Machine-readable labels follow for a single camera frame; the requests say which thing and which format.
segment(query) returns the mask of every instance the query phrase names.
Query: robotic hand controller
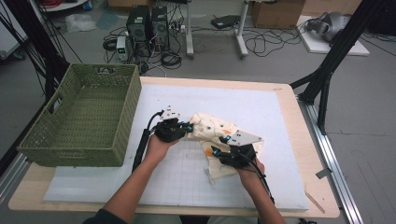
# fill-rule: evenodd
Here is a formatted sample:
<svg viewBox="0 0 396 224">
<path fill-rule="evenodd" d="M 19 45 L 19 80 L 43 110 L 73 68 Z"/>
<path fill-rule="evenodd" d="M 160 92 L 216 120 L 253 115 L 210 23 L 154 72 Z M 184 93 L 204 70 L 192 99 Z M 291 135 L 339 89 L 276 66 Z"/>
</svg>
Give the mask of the robotic hand controller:
<svg viewBox="0 0 396 224">
<path fill-rule="evenodd" d="M 230 147 L 229 152 L 222 152 L 217 147 L 212 147 L 212 155 L 219 158 L 220 162 L 224 165 L 232 166 L 233 168 L 246 169 L 249 165 L 253 167 L 259 179 L 262 181 L 262 185 L 267 191 L 271 198 L 271 201 L 275 203 L 274 197 L 268 187 L 265 175 L 261 172 L 256 164 L 256 151 L 254 150 L 253 143 L 260 142 L 262 138 L 255 136 L 250 133 L 242 131 L 236 131 L 233 136 L 220 137 L 220 142 Z"/>
<path fill-rule="evenodd" d="M 162 121 L 158 122 L 156 126 L 150 129 L 151 122 L 157 116 L 160 116 Z M 142 162 L 143 154 L 145 153 L 146 145 L 149 141 L 149 136 L 152 133 L 157 135 L 161 141 L 166 143 L 176 141 L 177 139 L 184 137 L 186 133 L 192 133 L 193 124 L 189 124 L 188 122 L 178 122 L 179 117 L 180 114 L 173 111 L 171 106 L 168 106 L 161 112 L 157 112 L 151 117 L 150 121 L 148 122 L 147 129 L 143 130 L 142 138 L 140 139 L 139 146 L 136 150 L 132 172 Z"/>
</svg>

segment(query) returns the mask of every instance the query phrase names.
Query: wooden table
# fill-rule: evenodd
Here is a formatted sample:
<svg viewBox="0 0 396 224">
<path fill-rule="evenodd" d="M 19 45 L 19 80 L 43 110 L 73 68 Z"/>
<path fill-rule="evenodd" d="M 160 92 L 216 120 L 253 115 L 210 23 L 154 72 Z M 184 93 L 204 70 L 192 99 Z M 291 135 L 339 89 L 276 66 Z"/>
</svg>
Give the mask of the wooden table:
<svg viewBox="0 0 396 224">
<path fill-rule="evenodd" d="M 141 77 L 143 84 L 167 86 L 194 86 L 255 91 L 273 91 L 282 110 L 291 147 L 297 161 L 309 210 L 303 212 L 281 211 L 284 217 L 338 217 L 337 202 L 327 177 L 318 179 L 316 173 L 323 170 L 317 150 L 306 126 L 303 114 L 291 87 L 287 84 L 201 80 L 164 77 Z M 55 168 L 41 167 L 33 163 L 9 201 L 13 210 L 36 211 L 92 211 L 102 203 L 54 203 L 43 201 L 55 173 Z M 139 205 L 136 213 L 205 215 L 205 216 L 257 216 L 255 209 L 183 207 Z"/>
</svg>

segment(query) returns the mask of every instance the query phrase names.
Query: green plastic basket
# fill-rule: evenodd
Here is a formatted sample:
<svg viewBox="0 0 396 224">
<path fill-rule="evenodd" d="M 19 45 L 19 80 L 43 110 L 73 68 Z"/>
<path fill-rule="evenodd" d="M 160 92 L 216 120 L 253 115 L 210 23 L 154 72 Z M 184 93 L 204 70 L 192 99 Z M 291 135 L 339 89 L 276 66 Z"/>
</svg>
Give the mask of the green plastic basket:
<svg viewBox="0 0 396 224">
<path fill-rule="evenodd" d="M 18 151 L 43 166 L 122 166 L 141 89 L 135 65 L 71 64 Z"/>
</svg>

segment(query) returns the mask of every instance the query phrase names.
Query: hand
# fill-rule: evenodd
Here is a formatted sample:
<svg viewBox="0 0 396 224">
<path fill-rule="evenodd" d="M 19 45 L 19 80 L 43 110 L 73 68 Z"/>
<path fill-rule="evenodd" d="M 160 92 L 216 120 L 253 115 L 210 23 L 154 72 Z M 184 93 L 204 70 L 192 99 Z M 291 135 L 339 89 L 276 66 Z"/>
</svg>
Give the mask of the hand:
<svg viewBox="0 0 396 224">
<path fill-rule="evenodd" d="M 146 157 L 143 159 L 144 162 L 149 162 L 154 168 L 157 167 L 163 158 L 165 158 L 169 147 L 176 144 L 178 140 L 165 143 L 158 138 L 157 135 L 153 134 L 148 140 L 148 148 L 146 152 Z"/>
</svg>

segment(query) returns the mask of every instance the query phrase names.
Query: metal table leg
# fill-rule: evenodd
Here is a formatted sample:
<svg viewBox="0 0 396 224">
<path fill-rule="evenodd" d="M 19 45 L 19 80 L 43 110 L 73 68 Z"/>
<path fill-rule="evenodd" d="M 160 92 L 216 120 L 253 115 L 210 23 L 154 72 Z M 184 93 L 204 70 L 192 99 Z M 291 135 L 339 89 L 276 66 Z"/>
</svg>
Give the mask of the metal table leg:
<svg viewBox="0 0 396 224">
<path fill-rule="evenodd" d="M 248 56 L 248 49 L 245 45 L 245 40 L 242 37 L 242 32 L 244 31 L 245 19 L 248 12 L 248 0 L 244 0 L 241 12 L 241 21 L 239 22 L 239 29 L 235 30 L 236 40 L 238 41 L 239 48 L 241 49 L 241 58 Z"/>
<path fill-rule="evenodd" d="M 192 45 L 190 6 L 191 6 L 191 0 L 187 0 L 186 46 L 187 46 L 187 57 L 192 59 L 194 57 L 194 47 Z"/>
</svg>

